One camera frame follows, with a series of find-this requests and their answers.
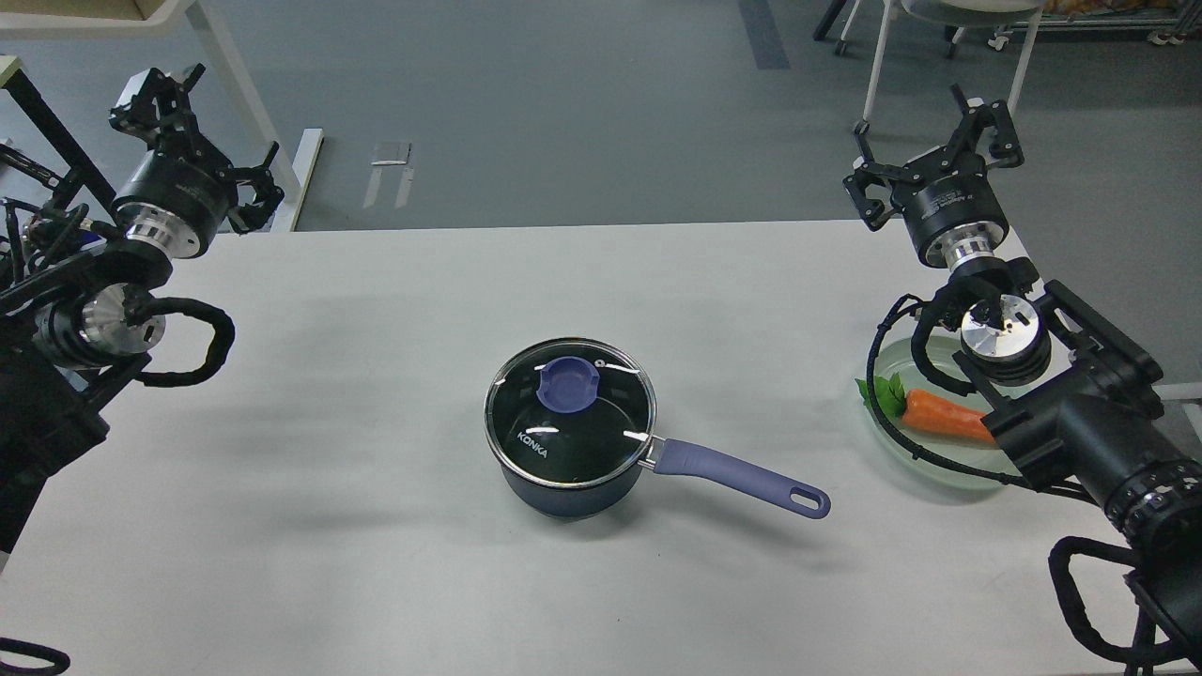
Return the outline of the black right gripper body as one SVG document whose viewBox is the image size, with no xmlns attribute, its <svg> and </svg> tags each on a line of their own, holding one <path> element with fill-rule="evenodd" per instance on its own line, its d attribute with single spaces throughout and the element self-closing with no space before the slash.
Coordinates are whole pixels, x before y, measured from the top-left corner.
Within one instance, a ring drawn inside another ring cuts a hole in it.
<svg viewBox="0 0 1202 676">
<path fill-rule="evenodd" d="M 1008 236 L 1008 218 L 984 174 L 947 174 L 902 189 L 902 217 L 920 263 L 950 269 L 948 235 L 983 236 L 989 248 Z"/>
</svg>

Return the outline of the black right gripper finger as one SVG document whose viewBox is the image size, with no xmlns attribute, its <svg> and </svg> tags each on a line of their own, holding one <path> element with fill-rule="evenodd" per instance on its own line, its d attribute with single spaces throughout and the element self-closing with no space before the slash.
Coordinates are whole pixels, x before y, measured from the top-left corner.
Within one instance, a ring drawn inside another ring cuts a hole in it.
<svg viewBox="0 0 1202 676">
<path fill-rule="evenodd" d="M 926 191 L 934 183 L 932 158 L 940 153 L 940 146 L 932 146 L 904 165 L 889 165 L 874 158 L 867 130 L 855 130 L 853 137 L 859 158 L 841 186 L 869 231 L 877 232 L 898 214 L 909 226 L 935 227 L 934 208 Z"/>
<path fill-rule="evenodd" d="M 980 177 L 993 170 L 1014 170 L 1025 165 L 1025 150 L 1005 100 L 986 102 L 966 97 L 962 85 L 950 85 L 962 120 L 944 144 L 944 174 L 970 173 Z"/>
</svg>

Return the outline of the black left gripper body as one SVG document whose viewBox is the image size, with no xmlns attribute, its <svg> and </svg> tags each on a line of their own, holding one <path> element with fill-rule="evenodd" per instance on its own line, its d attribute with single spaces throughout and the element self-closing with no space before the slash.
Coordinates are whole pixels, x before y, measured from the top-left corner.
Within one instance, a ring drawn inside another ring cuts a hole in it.
<svg viewBox="0 0 1202 676">
<path fill-rule="evenodd" d="M 113 201 L 117 229 L 168 257 L 200 257 L 236 204 L 236 188 L 182 158 L 145 152 Z"/>
</svg>

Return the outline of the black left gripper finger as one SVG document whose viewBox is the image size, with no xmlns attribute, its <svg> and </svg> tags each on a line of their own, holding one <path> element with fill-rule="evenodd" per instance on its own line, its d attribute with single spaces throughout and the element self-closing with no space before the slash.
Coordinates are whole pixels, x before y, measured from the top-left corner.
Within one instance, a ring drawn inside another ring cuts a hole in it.
<svg viewBox="0 0 1202 676">
<path fill-rule="evenodd" d="M 194 64 L 180 78 L 162 69 L 133 75 L 109 109 L 109 128 L 145 143 L 145 156 L 150 159 L 214 160 L 215 146 L 200 131 L 190 102 L 190 93 L 203 73 L 206 65 Z"/>
<path fill-rule="evenodd" d="M 270 142 L 264 159 L 258 165 L 228 167 L 224 170 L 224 180 L 233 188 L 252 189 L 252 200 L 245 204 L 233 204 L 228 213 L 230 226 L 236 235 L 252 235 L 262 230 L 286 196 L 276 184 L 270 166 L 280 150 L 279 142 Z"/>
</svg>

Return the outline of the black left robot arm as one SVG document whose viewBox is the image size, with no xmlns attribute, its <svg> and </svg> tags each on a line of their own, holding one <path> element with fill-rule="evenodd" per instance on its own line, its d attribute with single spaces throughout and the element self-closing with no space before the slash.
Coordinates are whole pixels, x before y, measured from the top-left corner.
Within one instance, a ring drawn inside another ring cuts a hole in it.
<svg viewBox="0 0 1202 676">
<path fill-rule="evenodd" d="M 108 121 L 145 143 L 120 189 L 78 146 L 19 65 L 2 89 L 66 164 L 56 173 L 2 148 L 2 164 L 47 190 L 2 200 L 1 530 L 13 552 L 47 481 L 102 444 L 105 407 L 132 383 L 190 389 L 220 370 L 236 324 L 201 300 L 160 297 L 175 261 L 206 255 L 220 227 L 252 235 L 286 192 L 276 143 L 237 167 L 200 130 L 190 95 L 206 66 L 145 69 Z"/>
</svg>

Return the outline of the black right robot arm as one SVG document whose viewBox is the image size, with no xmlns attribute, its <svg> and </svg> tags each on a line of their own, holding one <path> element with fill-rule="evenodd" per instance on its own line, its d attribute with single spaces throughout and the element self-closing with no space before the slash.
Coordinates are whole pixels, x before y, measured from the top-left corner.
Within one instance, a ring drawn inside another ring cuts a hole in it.
<svg viewBox="0 0 1202 676">
<path fill-rule="evenodd" d="M 844 189 L 869 230 L 902 217 L 920 263 L 948 281 L 904 295 L 877 326 L 859 380 L 865 408 L 914 459 L 1043 496 L 1093 503 L 1125 539 L 1112 546 L 1066 536 L 1048 557 L 1057 603 L 1085 650 L 1129 675 L 1185 659 L 1200 664 L 1200 462 L 1154 426 L 1164 369 L 1060 281 L 1033 296 L 1029 257 L 996 249 L 1008 219 L 988 173 L 1023 164 L 1008 103 L 952 89 L 962 120 L 944 146 L 902 165 L 877 162 L 867 121 Z M 982 423 L 1012 474 L 965 466 L 923 447 L 897 423 L 911 391 L 877 376 L 883 339 L 912 316 L 911 358 L 928 384 L 982 395 Z"/>
</svg>

